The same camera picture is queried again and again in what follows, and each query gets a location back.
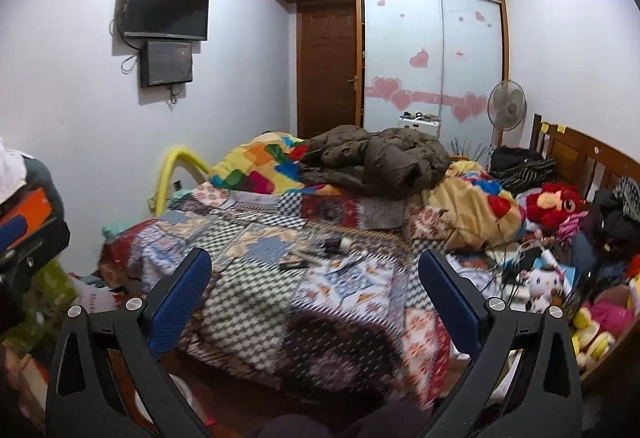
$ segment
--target floor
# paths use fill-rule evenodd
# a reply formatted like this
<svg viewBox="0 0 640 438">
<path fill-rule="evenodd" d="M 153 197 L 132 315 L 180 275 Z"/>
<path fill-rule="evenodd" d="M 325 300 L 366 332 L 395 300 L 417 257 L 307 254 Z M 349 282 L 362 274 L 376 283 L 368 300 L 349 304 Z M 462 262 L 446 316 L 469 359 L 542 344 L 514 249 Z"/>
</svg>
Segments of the floor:
<svg viewBox="0 0 640 438">
<path fill-rule="evenodd" d="M 304 404 L 273 389 L 216 370 L 179 350 L 164 354 L 161 361 L 168 373 L 187 383 L 206 413 L 217 421 L 210 432 L 218 438 L 245 436 L 250 430 L 284 414 L 304 414 L 339 432 L 377 407 L 374 401 L 358 397 L 348 403 L 341 400 L 328 404 Z M 118 358 L 113 356 L 112 362 L 123 395 L 127 402 L 132 401 L 133 384 L 124 373 L 124 364 L 118 363 Z M 129 403 L 136 422 L 146 424 L 132 406 Z"/>
</svg>

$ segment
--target bed post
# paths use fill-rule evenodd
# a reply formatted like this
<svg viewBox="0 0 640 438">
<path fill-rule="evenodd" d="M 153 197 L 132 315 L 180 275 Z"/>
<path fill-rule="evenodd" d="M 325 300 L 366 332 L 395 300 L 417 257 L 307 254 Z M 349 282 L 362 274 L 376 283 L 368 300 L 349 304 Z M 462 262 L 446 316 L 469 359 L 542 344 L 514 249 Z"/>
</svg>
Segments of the bed post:
<svg viewBox="0 0 640 438">
<path fill-rule="evenodd" d="M 529 149 L 538 151 L 538 142 L 540 141 L 540 126 L 542 125 L 542 115 L 533 115 L 533 125 L 531 127 L 531 140 L 529 141 Z"/>
</svg>

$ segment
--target brown down jacket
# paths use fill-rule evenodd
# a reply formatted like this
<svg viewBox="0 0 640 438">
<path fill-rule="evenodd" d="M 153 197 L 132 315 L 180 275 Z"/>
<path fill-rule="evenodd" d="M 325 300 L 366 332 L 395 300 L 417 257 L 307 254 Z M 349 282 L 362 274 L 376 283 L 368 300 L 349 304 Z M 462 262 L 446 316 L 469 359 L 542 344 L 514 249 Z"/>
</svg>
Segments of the brown down jacket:
<svg viewBox="0 0 640 438">
<path fill-rule="evenodd" d="M 309 140 L 300 179 L 361 196 L 403 199 L 438 185 L 447 167 L 449 155 L 431 135 L 408 127 L 369 133 L 340 125 Z"/>
</svg>

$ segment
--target yellow foam pipe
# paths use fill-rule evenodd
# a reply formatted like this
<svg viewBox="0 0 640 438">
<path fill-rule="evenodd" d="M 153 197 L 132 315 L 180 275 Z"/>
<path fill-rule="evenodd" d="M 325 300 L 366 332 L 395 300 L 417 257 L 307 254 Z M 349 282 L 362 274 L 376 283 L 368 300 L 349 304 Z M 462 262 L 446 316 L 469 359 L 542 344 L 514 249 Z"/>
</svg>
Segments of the yellow foam pipe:
<svg viewBox="0 0 640 438">
<path fill-rule="evenodd" d="M 211 167 L 204 163 L 204 160 L 200 158 L 196 153 L 188 150 L 187 147 L 174 147 L 173 149 L 171 149 L 171 152 L 164 160 L 164 165 L 162 166 L 162 171 L 160 172 L 160 180 L 158 182 L 158 189 L 156 190 L 156 209 L 154 211 L 155 217 L 159 217 L 160 215 L 162 215 L 162 213 L 164 212 L 164 208 L 166 207 L 166 192 L 169 188 L 169 180 L 174 173 L 175 162 L 178 160 L 178 158 L 182 158 L 183 160 L 188 161 L 189 163 L 200 169 L 202 172 L 204 172 L 206 176 L 209 176 Z"/>
</svg>

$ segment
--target small white box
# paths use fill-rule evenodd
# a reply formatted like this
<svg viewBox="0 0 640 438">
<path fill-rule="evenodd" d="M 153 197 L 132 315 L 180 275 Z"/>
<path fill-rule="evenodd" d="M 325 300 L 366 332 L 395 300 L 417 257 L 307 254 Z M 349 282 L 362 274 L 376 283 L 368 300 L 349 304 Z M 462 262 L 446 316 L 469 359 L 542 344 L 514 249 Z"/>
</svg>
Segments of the small white box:
<svg viewBox="0 0 640 438">
<path fill-rule="evenodd" d="M 425 134 L 440 138 L 440 118 L 434 116 L 401 116 L 398 119 L 398 127 L 411 127 Z"/>
</svg>

